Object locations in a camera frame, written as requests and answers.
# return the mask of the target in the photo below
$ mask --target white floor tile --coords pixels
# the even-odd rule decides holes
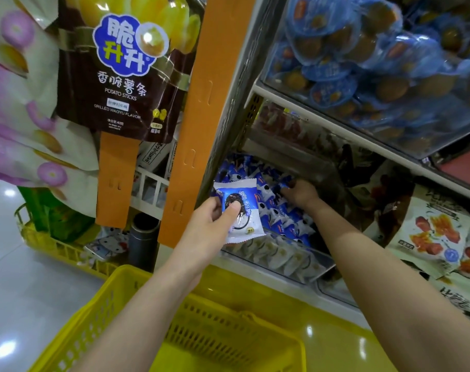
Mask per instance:
[[[24,203],[18,189],[0,181],[0,259],[22,243],[14,212]]]
[[[30,368],[102,283],[25,245],[0,260],[0,371]]]

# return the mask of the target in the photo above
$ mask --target gray tumbler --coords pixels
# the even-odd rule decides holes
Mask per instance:
[[[133,218],[128,241],[128,263],[145,271],[152,271],[157,257],[159,220],[145,213]]]

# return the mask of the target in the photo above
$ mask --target purple onion ring picture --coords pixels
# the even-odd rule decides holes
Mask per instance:
[[[47,132],[54,130],[56,125],[55,121],[51,118],[48,118],[41,114],[38,111],[37,103],[33,100],[26,105],[28,116],[32,119],[33,123],[38,126],[40,129]]]
[[[23,51],[35,37],[34,22],[21,10],[8,12],[1,20],[1,35],[17,50]]]
[[[68,181],[68,174],[58,163],[42,163],[37,169],[37,175],[40,180],[50,187],[60,187]]]

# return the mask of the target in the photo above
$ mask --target glossy floor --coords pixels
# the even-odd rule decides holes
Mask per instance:
[[[6,372],[30,368],[102,284],[22,243],[13,217],[22,203],[16,187],[0,181],[0,371]],[[240,275],[209,266],[195,292],[294,332],[304,341],[310,372],[395,370],[371,332]]]
[[[22,243],[13,216],[23,204],[0,181],[0,371],[26,371],[102,281]]]

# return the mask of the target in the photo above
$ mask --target yellow shopping basket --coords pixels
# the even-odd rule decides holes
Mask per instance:
[[[150,276],[130,265],[117,268],[30,372],[69,370]],[[189,294],[152,364],[151,371],[160,370],[305,372],[305,348],[291,333],[249,312]]]

